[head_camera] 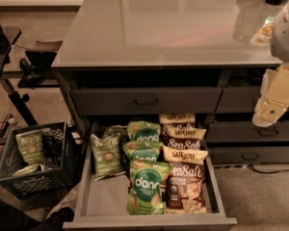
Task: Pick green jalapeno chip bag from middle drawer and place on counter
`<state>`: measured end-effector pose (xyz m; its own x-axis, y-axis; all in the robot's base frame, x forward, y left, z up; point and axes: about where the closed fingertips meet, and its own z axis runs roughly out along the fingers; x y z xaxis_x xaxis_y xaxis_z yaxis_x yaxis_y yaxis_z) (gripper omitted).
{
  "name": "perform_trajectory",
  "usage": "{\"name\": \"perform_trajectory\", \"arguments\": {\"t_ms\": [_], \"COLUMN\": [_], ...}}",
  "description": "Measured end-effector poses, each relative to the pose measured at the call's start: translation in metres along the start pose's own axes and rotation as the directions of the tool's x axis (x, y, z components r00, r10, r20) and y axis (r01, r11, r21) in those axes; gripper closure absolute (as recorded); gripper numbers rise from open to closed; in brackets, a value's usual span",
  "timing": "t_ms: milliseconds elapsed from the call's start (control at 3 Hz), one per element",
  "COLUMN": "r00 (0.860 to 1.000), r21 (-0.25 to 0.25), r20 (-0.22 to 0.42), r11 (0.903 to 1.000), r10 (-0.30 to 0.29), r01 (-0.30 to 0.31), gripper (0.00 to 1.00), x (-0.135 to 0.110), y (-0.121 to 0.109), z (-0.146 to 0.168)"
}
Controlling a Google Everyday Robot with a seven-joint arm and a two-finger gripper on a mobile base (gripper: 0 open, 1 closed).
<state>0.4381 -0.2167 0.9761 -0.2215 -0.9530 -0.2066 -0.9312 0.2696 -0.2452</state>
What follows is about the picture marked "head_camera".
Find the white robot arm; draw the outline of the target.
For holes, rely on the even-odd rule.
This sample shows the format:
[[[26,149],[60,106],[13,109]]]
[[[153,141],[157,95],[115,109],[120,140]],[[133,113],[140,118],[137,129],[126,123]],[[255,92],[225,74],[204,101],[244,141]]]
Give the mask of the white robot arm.
[[[254,108],[252,123],[258,127],[275,124],[289,108],[289,0],[273,21],[265,24],[251,38],[256,46],[270,46],[271,54],[281,60],[276,69],[267,69],[262,78],[260,98]]]

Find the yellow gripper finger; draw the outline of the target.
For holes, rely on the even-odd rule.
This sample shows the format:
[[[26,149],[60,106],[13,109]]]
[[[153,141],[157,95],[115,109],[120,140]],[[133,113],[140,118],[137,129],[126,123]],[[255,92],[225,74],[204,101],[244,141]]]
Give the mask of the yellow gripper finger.
[[[286,111],[286,108],[267,101],[261,101],[257,105],[257,116],[260,119],[271,123],[276,123]]]
[[[289,107],[289,62],[273,71],[266,98],[280,106]]]

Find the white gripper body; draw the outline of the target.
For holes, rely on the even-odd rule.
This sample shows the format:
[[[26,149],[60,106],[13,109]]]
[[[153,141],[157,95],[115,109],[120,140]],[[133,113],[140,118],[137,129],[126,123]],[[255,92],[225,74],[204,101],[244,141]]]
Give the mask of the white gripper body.
[[[260,88],[260,98],[258,99],[256,106],[254,108],[254,115],[252,117],[252,123],[257,127],[269,127],[273,125],[271,122],[264,121],[257,116],[257,105],[261,101],[267,101],[272,103],[270,100],[267,99],[267,94],[269,91],[270,84],[272,83],[273,77],[275,72],[272,69],[267,69],[262,78],[262,84]]]

